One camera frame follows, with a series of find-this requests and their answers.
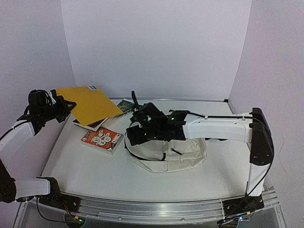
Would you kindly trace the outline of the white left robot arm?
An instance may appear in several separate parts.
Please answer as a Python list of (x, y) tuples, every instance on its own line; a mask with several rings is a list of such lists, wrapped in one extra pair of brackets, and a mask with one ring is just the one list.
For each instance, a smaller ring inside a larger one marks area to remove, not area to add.
[(12, 158), (46, 123), (65, 121), (76, 102), (66, 100), (55, 89), (47, 92), (32, 90), (28, 95), (28, 106), (23, 115), (0, 138), (0, 200), (4, 203), (27, 201), (32, 198), (45, 198), (54, 207), (64, 202), (58, 181), (51, 177), (17, 180), (8, 167)]

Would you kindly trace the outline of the yellow hardcover book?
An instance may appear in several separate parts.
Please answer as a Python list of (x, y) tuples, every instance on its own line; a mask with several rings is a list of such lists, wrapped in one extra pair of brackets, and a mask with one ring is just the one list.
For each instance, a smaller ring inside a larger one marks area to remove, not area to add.
[(57, 88), (56, 93), (76, 103), (71, 113), (84, 126), (123, 113), (96, 85)]

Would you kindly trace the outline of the beige canvas student bag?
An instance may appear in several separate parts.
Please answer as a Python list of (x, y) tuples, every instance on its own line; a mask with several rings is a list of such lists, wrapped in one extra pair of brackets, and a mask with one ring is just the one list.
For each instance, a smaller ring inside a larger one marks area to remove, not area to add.
[(207, 158), (204, 138), (148, 141), (132, 146), (129, 138), (124, 146), (132, 162), (152, 173), (172, 173), (193, 169)]

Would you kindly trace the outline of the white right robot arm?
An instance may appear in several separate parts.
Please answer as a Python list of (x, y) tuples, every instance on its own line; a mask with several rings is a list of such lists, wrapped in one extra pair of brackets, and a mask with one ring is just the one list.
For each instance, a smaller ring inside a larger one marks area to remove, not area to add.
[(225, 215), (264, 207), (263, 185), (274, 160), (271, 131), (261, 109), (234, 115), (196, 114), (170, 110), (164, 114), (153, 103), (138, 104), (132, 94), (133, 115), (124, 146), (131, 160), (154, 173), (184, 171), (206, 159), (206, 140), (249, 143), (249, 177), (245, 195), (224, 201)]

